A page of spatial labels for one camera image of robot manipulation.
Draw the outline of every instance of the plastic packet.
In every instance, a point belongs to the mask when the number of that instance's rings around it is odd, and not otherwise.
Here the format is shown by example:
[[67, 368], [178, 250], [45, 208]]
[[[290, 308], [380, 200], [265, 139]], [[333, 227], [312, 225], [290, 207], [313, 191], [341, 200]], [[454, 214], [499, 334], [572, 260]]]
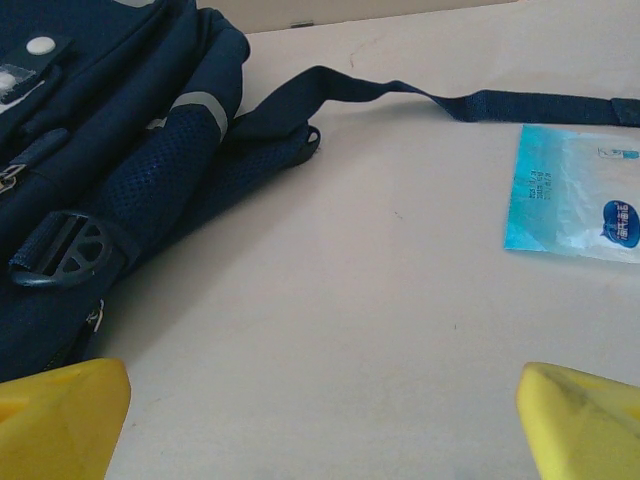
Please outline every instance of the plastic packet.
[[640, 141], [525, 125], [504, 246], [640, 263]]

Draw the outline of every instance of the backpack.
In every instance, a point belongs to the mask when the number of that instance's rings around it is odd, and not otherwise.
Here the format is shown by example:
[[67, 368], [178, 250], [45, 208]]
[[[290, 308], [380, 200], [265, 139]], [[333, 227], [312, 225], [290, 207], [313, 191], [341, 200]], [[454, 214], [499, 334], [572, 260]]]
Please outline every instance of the backpack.
[[312, 67], [236, 116], [246, 37], [193, 0], [0, 11], [0, 381], [82, 361], [118, 280], [309, 160], [327, 100], [425, 96], [466, 122], [640, 126], [640, 101], [444, 98]]

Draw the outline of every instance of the plastic buckle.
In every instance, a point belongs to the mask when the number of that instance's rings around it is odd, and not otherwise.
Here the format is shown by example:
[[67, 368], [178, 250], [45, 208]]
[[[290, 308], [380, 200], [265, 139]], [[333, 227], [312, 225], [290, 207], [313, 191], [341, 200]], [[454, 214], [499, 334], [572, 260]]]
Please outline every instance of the plastic buckle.
[[25, 287], [68, 288], [89, 280], [106, 265], [113, 250], [106, 228], [85, 213], [60, 213], [67, 218], [37, 266], [30, 270], [14, 266], [13, 283]]

